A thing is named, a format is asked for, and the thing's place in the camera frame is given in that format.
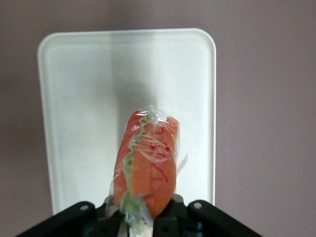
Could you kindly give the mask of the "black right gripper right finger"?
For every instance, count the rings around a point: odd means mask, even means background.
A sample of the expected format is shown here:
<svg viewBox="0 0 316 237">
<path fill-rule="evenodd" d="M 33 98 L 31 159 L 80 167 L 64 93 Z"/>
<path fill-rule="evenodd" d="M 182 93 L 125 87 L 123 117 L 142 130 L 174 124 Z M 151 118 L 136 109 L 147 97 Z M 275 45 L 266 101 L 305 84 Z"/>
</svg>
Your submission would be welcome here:
<svg viewBox="0 0 316 237">
<path fill-rule="evenodd" d="M 260 234 L 207 201 L 198 199 L 188 205 L 174 194 L 169 206 L 181 237 L 259 237 Z"/>
</svg>

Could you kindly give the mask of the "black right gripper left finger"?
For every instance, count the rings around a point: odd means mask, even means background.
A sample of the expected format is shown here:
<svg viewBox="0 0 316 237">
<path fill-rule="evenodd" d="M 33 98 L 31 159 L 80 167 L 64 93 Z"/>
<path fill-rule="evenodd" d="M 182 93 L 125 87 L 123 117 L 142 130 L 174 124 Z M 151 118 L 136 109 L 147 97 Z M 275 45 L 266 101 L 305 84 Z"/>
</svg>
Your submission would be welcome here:
<svg viewBox="0 0 316 237">
<path fill-rule="evenodd" d="M 20 233 L 20 237 L 118 237 L 119 217 L 106 217 L 109 196 L 99 207 L 78 202 Z"/>
</svg>

